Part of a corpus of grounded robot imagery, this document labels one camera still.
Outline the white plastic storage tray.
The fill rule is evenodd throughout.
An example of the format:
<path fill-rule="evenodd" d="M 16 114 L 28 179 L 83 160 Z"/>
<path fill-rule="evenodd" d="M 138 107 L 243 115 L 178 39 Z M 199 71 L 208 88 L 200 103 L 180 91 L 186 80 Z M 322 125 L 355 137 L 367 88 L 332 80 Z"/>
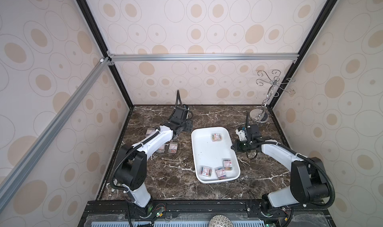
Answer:
<path fill-rule="evenodd" d="M 220 133 L 222 141 L 212 141 L 211 135 Z M 224 127 L 208 127 L 195 129 L 191 133 L 191 143 L 194 167 L 197 179 L 203 184 L 215 184 L 236 180 L 240 174 L 240 167 L 234 150 L 231 149 L 232 141 L 229 132 Z M 231 159 L 233 170 L 227 171 L 227 178 L 218 180 L 215 168 L 223 167 L 223 159 Z M 199 174 L 200 168 L 207 166 L 212 168 L 211 177 L 203 177 Z"/>

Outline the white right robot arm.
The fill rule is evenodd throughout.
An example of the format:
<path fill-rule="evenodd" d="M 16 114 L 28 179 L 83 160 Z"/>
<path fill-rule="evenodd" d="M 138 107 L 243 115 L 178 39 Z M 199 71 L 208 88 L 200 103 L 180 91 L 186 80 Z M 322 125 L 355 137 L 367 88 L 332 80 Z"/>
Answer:
<path fill-rule="evenodd" d="M 283 165 L 290 172 L 290 186 L 265 194 L 261 207 L 265 210 L 298 204 L 329 208 L 336 198 L 335 187 L 323 162 L 309 158 L 272 139 L 261 136 L 256 124 L 235 130 L 238 139 L 231 147 L 235 152 L 261 152 Z"/>

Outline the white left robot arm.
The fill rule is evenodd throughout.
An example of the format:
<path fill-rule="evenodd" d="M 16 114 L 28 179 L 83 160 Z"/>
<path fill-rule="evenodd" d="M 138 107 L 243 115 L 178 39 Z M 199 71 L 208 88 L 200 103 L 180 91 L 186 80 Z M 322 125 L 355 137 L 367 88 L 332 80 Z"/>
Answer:
<path fill-rule="evenodd" d="M 192 112 L 186 104 L 173 109 L 171 116 L 143 140 L 130 148 L 120 148 L 109 184 L 115 190 L 128 193 L 130 200 L 139 208 L 146 208 L 151 195 L 145 186 L 147 161 L 161 146 L 177 138 L 182 132 L 192 131 Z"/>

